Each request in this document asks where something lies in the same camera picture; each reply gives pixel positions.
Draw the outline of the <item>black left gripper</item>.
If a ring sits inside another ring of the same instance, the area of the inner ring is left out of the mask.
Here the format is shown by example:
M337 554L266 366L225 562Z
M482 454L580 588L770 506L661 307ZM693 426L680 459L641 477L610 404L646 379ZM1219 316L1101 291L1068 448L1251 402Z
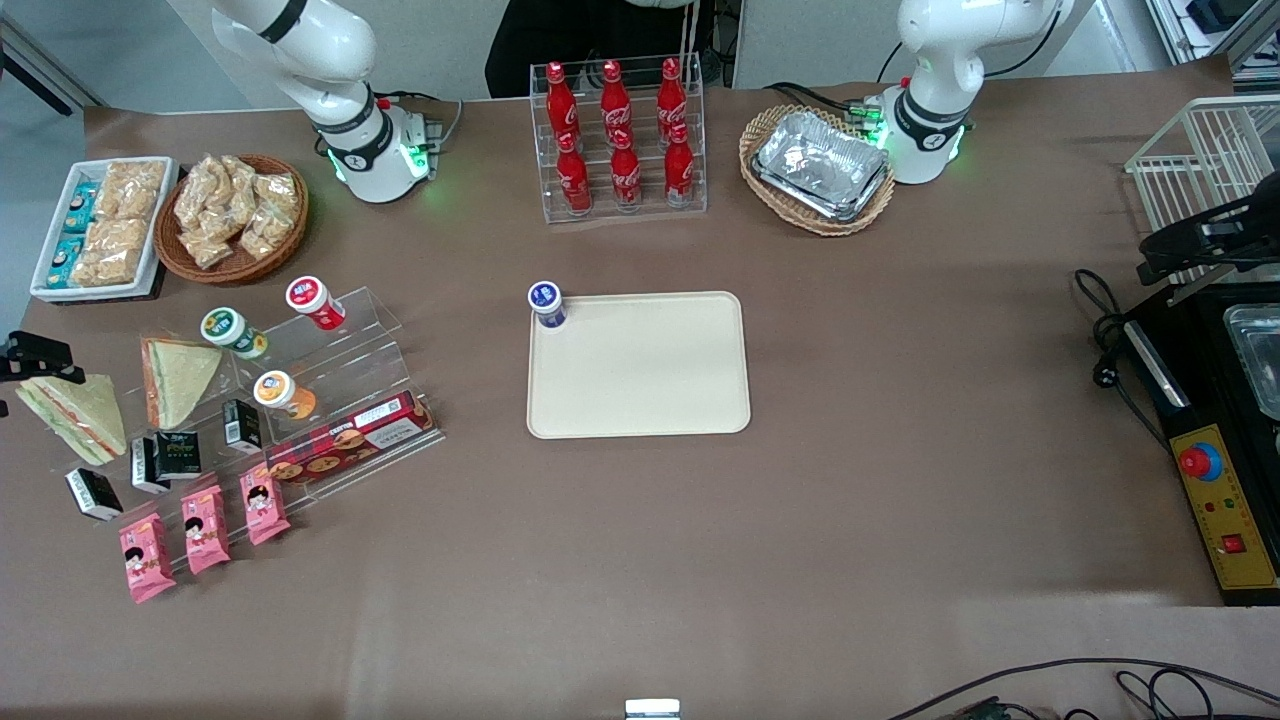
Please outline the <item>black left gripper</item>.
M1251 204L1225 219L1188 217L1153 232L1139 247L1138 281L1153 286L1192 268L1213 265L1217 249L1226 258L1279 256L1279 199L1251 197Z

